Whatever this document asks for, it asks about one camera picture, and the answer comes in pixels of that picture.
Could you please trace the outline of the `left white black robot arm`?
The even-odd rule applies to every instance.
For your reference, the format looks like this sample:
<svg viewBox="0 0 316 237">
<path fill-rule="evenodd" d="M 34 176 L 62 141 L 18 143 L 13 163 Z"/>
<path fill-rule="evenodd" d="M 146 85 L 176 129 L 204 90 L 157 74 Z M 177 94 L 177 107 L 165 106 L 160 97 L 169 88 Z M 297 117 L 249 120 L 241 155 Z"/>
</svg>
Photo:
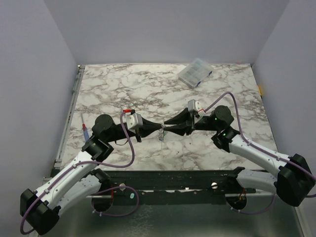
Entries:
<svg viewBox="0 0 316 237">
<path fill-rule="evenodd" d="M 105 159 L 114 150 L 110 143 L 127 139 L 132 145 L 131 137 L 141 142 L 143 137 L 159 129 L 159 123 L 142 118 L 134 110 L 123 111 L 120 124 L 115 124 L 108 114 L 97 117 L 91 137 L 77 156 L 48 182 L 34 191 L 26 189 L 21 194 L 21 234 L 28 235 L 35 231 L 44 235 L 57 224 L 61 214 L 76 202 L 94 193 L 105 194 L 109 182 L 97 176 L 102 172 L 96 167 L 106 165 Z"/>
</svg>

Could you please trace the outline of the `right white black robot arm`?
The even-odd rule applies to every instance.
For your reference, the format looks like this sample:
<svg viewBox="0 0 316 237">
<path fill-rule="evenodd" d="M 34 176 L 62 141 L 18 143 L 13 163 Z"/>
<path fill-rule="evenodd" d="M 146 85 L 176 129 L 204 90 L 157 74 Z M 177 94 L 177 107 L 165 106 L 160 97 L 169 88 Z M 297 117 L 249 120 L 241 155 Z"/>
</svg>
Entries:
<svg viewBox="0 0 316 237">
<path fill-rule="evenodd" d="M 180 136 L 193 131 L 214 131 L 212 141 L 218 149 L 246 158 L 265 172 L 244 169 L 227 180 L 227 188 L 238 193 L 243 188 L 260 189 L 279 196 L 285 203 L 297 207 L 307 198 L 316 181 L 306 159 L 274 152 L 243 136 L 241 129 L 231 127 L 234 121 L 227 106 L 218 106 L 210 115 L 203 109 L 185 108 L 176 117 L 165 121 L 165 130 Z"/>
</svg>

